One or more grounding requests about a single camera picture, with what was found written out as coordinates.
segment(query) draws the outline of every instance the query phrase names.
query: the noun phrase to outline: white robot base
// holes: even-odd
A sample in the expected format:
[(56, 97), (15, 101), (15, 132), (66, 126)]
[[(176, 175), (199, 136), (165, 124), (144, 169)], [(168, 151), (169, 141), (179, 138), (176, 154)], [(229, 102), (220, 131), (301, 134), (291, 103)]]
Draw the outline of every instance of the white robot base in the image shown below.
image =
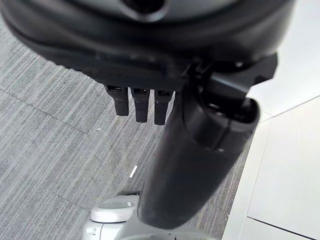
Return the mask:
[(82, 240), (114, 240), (137, 208), (139, 196), (120, 195), (94, 207), (83, 227)]

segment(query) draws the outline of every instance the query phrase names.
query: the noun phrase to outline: floor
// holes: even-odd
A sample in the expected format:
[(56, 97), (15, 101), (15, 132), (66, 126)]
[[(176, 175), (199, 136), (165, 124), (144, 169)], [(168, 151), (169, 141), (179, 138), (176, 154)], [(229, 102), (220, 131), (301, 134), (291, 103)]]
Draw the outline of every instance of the floor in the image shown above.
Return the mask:
[[(116, 116), (102, 85), (47, 62), (0, 21), (0, 239), (79, 240), (96, 203), (141, 188), (162, 127), (152, 101), (146, 124), (129, 104)], [(249, 146), (191, 225), (222, 237)]]
[(263, 122), (223, 240), (320, 239), (319, 8), (320, 1), (296, 1), (275, 77), (248, 94), (259, 102)]

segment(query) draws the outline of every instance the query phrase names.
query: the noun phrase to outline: black plastic housing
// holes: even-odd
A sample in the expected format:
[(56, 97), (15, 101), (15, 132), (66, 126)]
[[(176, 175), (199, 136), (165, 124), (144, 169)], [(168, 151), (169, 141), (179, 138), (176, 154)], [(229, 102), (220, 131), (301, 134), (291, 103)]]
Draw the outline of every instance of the black plastic housing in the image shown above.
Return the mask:
[(274, 54), (293, 6), (294, 0), (242, 0), (168, 24), (117, 19), (77, 1), (0, 0), (14, 34), (47, 59), (105, 86), (173, 91), (188, 83), (195, 58), (253, 63)]
[(138, 205), (145, 224), (174, 229), (190, 220), (219, 187), (255, 130), (260, 110), (247, 99), (238, 121), (207, 107), (192, 90), (176, 96)]

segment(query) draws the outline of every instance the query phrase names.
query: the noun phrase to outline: gray carpet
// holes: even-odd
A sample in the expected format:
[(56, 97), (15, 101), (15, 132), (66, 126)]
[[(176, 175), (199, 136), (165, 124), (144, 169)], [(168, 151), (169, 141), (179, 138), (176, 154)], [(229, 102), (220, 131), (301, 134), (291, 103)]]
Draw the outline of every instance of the gray carpet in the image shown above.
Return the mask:
[[(141, 188), (162, 127), (153, 101), (146, 124), (133, 104), (116, 116), (102, 85), (36, 55), (0, 20), (0, 239), (79, 240), (96, 203)], [(222, 237), (248, 149), (191, 225)]]

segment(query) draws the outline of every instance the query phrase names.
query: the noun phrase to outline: white wall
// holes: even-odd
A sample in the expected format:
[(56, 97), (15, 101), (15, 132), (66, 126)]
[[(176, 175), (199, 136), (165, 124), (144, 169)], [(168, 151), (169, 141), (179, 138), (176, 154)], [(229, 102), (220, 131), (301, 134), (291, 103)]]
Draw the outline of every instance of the white wall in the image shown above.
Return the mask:
[(319, 0), (297, 1), (278, 55), (275, 78), (254, 86), (248, 94), (271, 116), (320, 96)]

